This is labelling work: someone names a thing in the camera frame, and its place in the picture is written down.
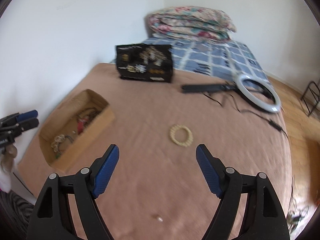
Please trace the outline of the blue checkered bedsheet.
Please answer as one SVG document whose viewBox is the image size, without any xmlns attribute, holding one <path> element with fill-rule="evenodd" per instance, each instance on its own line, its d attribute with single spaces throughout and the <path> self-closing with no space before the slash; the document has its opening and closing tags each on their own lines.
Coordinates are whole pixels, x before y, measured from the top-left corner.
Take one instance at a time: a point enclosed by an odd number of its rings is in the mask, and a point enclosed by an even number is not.
<svg viewBox="0 0 320 240">
<path fill-rule="evenodd" d="M 267 81 L 268 78 L 248 46 L 231 41 L 224 44 L 151 37 L 144 44 L 169 44 L 173 68 L 233 81 L 244 73 Z"/>
</svg>

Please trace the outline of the red item in box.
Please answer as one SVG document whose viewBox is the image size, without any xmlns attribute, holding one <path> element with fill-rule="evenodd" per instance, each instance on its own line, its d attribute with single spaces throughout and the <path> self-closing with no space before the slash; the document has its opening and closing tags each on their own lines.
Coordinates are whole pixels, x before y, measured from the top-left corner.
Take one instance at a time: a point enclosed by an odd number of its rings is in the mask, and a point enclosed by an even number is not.
<svg viewBox="0 0 320 240">
<path fill-rule="evenodd" d="M 78 133 L 78 135 L 80 135 L 84 131 L 86 126 L 87 126 L 87 120 L 86 119 L 79 119 L 77 121 L 77 133 Z"/>
</svg>

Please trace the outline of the floral folded quilt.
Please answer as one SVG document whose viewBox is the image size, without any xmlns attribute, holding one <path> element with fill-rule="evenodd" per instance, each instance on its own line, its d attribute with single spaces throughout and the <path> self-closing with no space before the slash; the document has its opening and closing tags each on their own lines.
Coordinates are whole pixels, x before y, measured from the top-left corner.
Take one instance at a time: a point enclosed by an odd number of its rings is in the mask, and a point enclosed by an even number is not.
<svg viewBox="0 0 320 240">
<path fill-rule="evenodd" d="M 200 42 L 227 43 L 237 28 L 227 13 L 218 9 L 183 6 L 167 7 L 148 17 L 157 35 Z"/>
</svg>

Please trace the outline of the black snack bag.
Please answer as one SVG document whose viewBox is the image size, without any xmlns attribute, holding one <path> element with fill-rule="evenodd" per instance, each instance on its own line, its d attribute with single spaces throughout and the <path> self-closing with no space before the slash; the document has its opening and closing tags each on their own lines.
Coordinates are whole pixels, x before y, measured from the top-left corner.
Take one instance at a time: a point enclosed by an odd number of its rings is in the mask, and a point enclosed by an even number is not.
<svg viewBox="0 0 320 240">
<path fill-rule="evenodd" d="M 116 69 L 121 79 L 166 82 L 173 77 L 172 46 L 127 44 L 116 46 Z"/>
</svg>

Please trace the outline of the cardboard box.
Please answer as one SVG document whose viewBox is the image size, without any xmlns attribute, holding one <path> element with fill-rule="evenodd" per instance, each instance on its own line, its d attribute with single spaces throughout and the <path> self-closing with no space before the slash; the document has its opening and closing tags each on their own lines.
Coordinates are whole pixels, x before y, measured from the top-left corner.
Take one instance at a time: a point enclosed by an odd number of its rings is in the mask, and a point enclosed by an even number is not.
<svg viewBox="0 0 320 240">
<path fill-rule="evenodd" d="M 80 135 L 79 119 L 87 120 Z M 66 172 L 114 119 L 109 102 L 91 89 L 65 100 L 40 130 L 40 149 L 47 164 Z"/>
</svg>

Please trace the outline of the black metal rack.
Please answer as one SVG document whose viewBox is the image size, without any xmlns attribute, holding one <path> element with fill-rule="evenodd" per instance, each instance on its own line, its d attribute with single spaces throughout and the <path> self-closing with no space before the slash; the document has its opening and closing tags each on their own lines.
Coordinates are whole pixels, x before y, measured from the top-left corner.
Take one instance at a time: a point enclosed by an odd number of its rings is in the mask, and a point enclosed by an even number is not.
<svg viewBox="0 0 320 240">
<path fill-rule="evenodd" d="M 310 81 L 300 97 L 304 113 L 319 119 L 319 82 Z"/>
</svg>

